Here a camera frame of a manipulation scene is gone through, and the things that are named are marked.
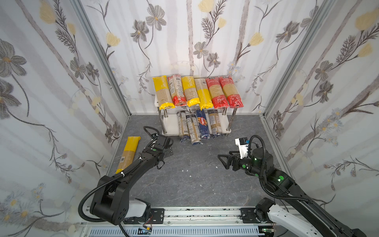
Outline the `yellow pasta bag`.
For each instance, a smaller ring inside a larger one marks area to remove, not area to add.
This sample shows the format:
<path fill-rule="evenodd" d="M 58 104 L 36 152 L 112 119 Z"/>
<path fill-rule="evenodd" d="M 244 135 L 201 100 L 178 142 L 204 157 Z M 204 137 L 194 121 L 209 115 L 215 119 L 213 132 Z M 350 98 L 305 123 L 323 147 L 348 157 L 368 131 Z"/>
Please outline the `yellow pasta bag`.
<path fill-rule="evenodd" d="M 133 163 L 135 153 L 137 151 L 137 147 L 139 141 L 141 140 L 140 136 L 129 136 L 122 152 L 122 156 L 120 158 L 120 162 L 118 164 L 116 174 L 125 170 L 128 166 Z"/>

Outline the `blue Barilla spaghetti pack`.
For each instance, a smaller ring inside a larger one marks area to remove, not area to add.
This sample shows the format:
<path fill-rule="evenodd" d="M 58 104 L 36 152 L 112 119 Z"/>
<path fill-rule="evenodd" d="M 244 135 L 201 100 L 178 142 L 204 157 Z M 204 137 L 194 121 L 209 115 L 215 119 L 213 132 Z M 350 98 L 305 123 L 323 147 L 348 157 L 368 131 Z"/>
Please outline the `blue Barilla spaghetti pack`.
<path fill-rule="evenodd" d="M 196 110 L 196 117 L 198 120 L 198 126 L 200 131 L 200 137 L 202 140 L 210 138 L 210 132 L 208 127 L 208 121 L 206 119 L 205 112 L 203 110 Z"/>

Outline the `long yellow Pastatime bag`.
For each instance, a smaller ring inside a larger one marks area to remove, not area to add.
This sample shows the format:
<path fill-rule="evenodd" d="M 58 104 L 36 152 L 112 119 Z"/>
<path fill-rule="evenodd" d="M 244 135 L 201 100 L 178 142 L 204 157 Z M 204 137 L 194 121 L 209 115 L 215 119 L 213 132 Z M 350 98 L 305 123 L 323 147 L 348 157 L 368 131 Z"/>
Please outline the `long yellow Pastatime bag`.
<path fill-rule="evenodd" d="M 153 82 L 156 91 L 156 97 L 159 104 L 159 109 L 164 110 L 175 108 L 169 90 L 167 76 L 154 77 Z"/>

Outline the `red slim spaghetti pack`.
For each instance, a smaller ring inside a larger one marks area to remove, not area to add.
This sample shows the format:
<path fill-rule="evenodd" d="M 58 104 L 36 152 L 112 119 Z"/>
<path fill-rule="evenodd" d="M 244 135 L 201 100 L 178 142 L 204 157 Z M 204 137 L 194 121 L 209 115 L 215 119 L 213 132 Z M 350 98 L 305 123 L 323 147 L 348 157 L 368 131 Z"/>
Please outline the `red slim spaghetti pack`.
<path fill-rule="evenodd" d="M 168 78 L 168 85 L 175 107 L 186 106 L 187 100 L 183 92 L 181 76 L 179 74 L 170 76 Z"/>

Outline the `short yellow Pastatime bag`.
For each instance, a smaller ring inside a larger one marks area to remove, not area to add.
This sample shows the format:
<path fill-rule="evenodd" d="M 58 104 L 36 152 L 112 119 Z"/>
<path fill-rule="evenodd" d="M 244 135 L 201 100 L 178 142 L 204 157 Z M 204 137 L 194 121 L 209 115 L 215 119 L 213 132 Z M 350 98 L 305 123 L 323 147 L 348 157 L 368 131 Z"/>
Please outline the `short yellow Pastatime bag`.
<path fill-rule="evenodd" d="M 183 86 L 184 95 L 187 101 L 187 106 L 192 107 L 195 105 L 199 105 L 200 98 L 196 90 L 193 76 L 182 77 L 182 86 Z"/>

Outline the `red spaghetti bag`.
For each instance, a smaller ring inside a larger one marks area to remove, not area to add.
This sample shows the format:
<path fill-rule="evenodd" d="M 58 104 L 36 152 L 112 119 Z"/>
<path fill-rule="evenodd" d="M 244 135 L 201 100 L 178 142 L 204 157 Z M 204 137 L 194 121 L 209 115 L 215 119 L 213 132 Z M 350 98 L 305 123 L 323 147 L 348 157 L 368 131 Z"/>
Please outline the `red spaghetti bag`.
<path fill-rule="evenodd" d="M 206 83 L 215 109 L 227 108 L 229 104 L 218 78 L 207 78 Z"/>
<path fill-rule="evenodd" d="M 231 77 L 218 77 L 222 90 L 231 108 L 244 107 L 242 98 Z"/>

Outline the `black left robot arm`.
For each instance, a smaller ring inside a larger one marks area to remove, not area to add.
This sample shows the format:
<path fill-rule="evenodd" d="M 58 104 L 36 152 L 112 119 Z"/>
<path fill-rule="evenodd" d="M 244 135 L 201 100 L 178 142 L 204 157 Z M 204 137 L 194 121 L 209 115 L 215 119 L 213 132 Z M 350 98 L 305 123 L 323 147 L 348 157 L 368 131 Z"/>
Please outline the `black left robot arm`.
<path fill-rule="evenodd" d="M 153 127 L 144 126 L 143 129 L 156 133 L 149 134 L 152 140 L 138 159 L 112 177 L 103 176 L 97 187 L 83 197 L 78 206 L 78 214 L 83 220 L 119 225 L 126 218 L 141 217 L 146 213 L 148 204 L 140 200 L 130 201 L 130 190 L 147 171 L 154 167 L 161 169 L 159 163 L 164 163 L 173 140 Z"/>

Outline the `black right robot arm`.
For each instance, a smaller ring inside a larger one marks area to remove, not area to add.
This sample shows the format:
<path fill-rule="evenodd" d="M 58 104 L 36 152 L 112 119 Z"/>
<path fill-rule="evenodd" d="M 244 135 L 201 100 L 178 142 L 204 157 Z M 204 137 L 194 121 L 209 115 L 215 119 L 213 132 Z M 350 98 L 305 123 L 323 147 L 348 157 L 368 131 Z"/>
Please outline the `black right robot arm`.
<path fill-rule="evenodd" d="M 241 141 L 245 154 L 230 151 L 227 155 L 218 155 L 218 159 L 225 169 L 243 170 L 246 175 L 259 179 L 261 188 L 269 196 L 255 207 L 259 221 L 271 221 L 303 237 L 365 236 L 360 229 L 352 229 L 329 214 L 292 177 L 275 168 L 273 157 L 260 136 Z"/>

